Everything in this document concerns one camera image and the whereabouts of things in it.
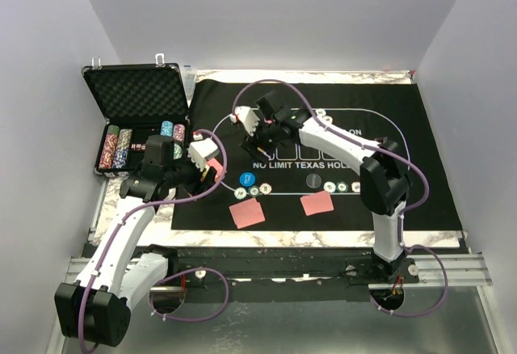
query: case lid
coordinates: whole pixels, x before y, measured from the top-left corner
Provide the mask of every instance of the case lid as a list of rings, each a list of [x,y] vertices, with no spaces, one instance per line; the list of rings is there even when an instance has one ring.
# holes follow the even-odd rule
[[[110,120],[137,122],[185,118],[187,97],[179,67],[156,65],[88,65],[82,76],[101,112]]]

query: white wall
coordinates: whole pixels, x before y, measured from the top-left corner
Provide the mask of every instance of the white wall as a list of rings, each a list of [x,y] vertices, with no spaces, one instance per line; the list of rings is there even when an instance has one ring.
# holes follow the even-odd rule
[[[80,69],[118,58],[88,0],[0,2],[0,352],[42,353],[99,191],[103,117]]]
[[[123,63],[409,70],[455,0],[91,0]]]
[[[517,0],[458,0],[417,71],[469,244],[517,348]]]

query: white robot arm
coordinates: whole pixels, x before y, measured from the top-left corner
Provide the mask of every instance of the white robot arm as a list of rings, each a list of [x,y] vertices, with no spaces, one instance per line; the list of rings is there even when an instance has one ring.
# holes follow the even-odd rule
[[[294,141],[300,145],[320,150],[350,167],[361,179],[361,198],[372,211],[375,243],[374,256],[379,259],[383,275],[390,276],[405,258],[401,239],[401,211],[406,206],[406,193],[410,186],[406,170],[392,159],[382,158],[365,146],[379,147],[381,143],[366,140],[324,120],[316,121],[307,109],[293,111],[283,107],[277,98],[266,95],[257,102],[259,110],[268,119],[264,122],[250,107],[236,107],[230,118],[246,130],[242,147],[252,157],[266,161],[280,142]],[[359,143],[352,144],[324,128],[321,123]],[[397,145],[385,142],[389,150]]]
[[[123,221],[138,206],[164,200],[171,188],[182,186],[191,195],[199,195],[215,183],[216,170],[206,165],[218,151],[211,139],[192,142],[187,155],[177,160],[173,159],[173,145],[171,137],[149,138],[144,161],[120,186],[122,199],[103,241],[75,282],[59,285],[54,301],[64,336],[78,337],[80,303],[92,276],[95,281],[87,297],[84,337],[115,347],[125,336],[135,305],[158,281],[178,271],[176,250],[152,245],[127,272],[138,239],[158,207],[139,209]],[[102,266],[96,270],[105,251]]]

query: green poker chip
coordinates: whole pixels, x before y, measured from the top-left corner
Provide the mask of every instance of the green poker chip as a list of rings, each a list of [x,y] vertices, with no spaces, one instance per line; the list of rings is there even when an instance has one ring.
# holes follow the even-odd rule
[[[255,198],[256,196],[260,195],[260,190],[257,186],[251,186],[250,189],[248,190],[248,193],[250,194],[251,197]]]
[[[107,134],[116,134],[117,136],[120,133],[120,128],[116,125],[110,125],[107,127]]]
[[[178,158],[181,158],[183,156],[183,150],[181,149],[181,146],[178,144],[174,144],[174,157],[173,159],[176,160]]]

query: poker table mat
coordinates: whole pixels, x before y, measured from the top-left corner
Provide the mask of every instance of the poker table mat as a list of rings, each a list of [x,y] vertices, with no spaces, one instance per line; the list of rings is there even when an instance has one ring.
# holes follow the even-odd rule
[[[233,100],[245,83],[222,83],[204,80],[196,85],[190,119],[194,129],[213,130],[222,140],[228,154],[228,172],[224,183],[210,196],[195,204],[174,208],[175,230],[236,230],[229,206],[242,200],[234,195],[241,187],[244,172],[254,174],[254,185],[269,183],[270,195],[256,199],[262,205],[266,220],[246,227],[246,231],[336,231],[372,230],[372,215],[363,206],[357,187],[359,176],[341,162],[314,149],[288,145],[279,147],[273,160],[264,168],[240,148],[243,128],[233,126],[228,118]],[[326,110],[333,123],[367,139],[388,137],[396,141],[410,159],[425,173],[431,186],[429,200],[406,214],[406,230],[461,230],[460,219],[452,199],[443,165],[436,148],[431,126],[416,84],[296,84],[311,105]],[[264,83],[252,86],[240,105],[255,107],[254,102],[275,90],[289,107],[300,107],[301,101],[286,86]],[[316,174],[322,182],[317,188],[307,178]],[[422,182],[412,175],[409,202],[420,199]],[[323,190],[325,182],[345,183],[347,190],[332,194],[334,211],[306,216],[300,198]]]

